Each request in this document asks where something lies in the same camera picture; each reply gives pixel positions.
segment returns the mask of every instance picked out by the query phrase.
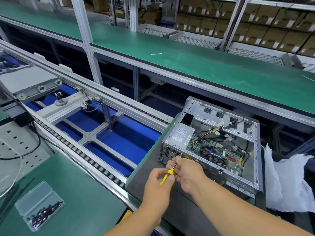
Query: person's right hand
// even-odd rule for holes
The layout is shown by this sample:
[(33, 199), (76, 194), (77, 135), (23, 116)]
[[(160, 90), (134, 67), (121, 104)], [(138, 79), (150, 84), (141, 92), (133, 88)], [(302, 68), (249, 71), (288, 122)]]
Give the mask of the person's right hand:
[(175, 179), (180, 182), (186, 193), (191, 194), (196, 190), (198, 183), (206, 177), (201, 165), (195, 161), (176, 156), (167, 162), (166, 168), (171, 169), (175, 163), (177, 163), (174, 168)]

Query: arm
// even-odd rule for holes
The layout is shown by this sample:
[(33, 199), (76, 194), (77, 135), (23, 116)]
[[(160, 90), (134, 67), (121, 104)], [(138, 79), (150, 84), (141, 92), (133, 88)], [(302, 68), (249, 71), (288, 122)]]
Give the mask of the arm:
[(165, 175), (167, 169), (153, 169), (144, 188), (140, 207), (103, 236), (149, 236), (161, 222), (162, 215), (169, 204), (169, 194), (174, 176), (169, 176), (163, 185), (159, 175)]
[(311, 235), (249, 204), (207, 178), (197, 162), (177, 156), (166, 167), (172, 168), (175, 162), (174, 172), (183, 190), (192, 195), (221, 235)]

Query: barcode sticker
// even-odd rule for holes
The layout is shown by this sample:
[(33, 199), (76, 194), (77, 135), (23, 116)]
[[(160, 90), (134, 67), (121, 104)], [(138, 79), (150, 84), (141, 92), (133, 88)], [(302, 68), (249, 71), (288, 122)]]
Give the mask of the barcode sticker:
[(262, 41), (262, 39), (257, 39), (255, 42), (255, 45), (259, 45), (259, 43)]
[(299, 46), (294, 46), (293, 49), (291, 50), (292, 53), (295, 53), (299, 50)]
[(310, 31), (310, 32), (315, 31), (315, 24), (311, 25), (311, 27), (308, 29), (308, 31)]
[(295, 20), (289, 20), (288, 24), (287, 24), (287, 28), (291, 28), (293, 27), (293, 24), (295, 23)]
[(268, 20), (266, 21), (266, 25), (270, 25), (273, 20), (274, 20), (274, 17), (269, 17)]
[(176, 131), (173, 133), (172, 138), (179, 142), (182, 142), (186, 133), (187, 133), (187, 130), (180, 127), (176, 129)]
[(185, 141), (185, 145), (187, 145), (187, 144), (189, 143), (190, 139), (191, 139), (191, 135), (189, 135), (189, 136), (187, 137), (187, 139), (186, 139), (186, 141)]
[(277, 48), (278, 47), (278, 45), (279, 45), (280, 43), (279, 42), (275, 42), (274, 44), (273, 44), (273, 48)]
[(250, 17), (248, 18), (249, 22), (252, 22), (254, 20), (255, 15), (251, 14)]

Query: plastic box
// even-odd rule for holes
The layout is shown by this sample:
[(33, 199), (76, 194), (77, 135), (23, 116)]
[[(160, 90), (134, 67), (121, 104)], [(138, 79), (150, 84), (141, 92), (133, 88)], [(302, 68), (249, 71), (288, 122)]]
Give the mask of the plastic box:
[[(47, 209), (49, 205), (53, 206), (59, 201), (62, 202), (60, 206), (52, 214), (46, 216), (44, 222), (38, 225), (32, 224), (32, 219), (39, 211)], [(64, 205), (65, 202), (45, 181), (38, 184), (14, 204), (19, 214), (23, 217), (23, 220), (33, 232), (42, 228)]]

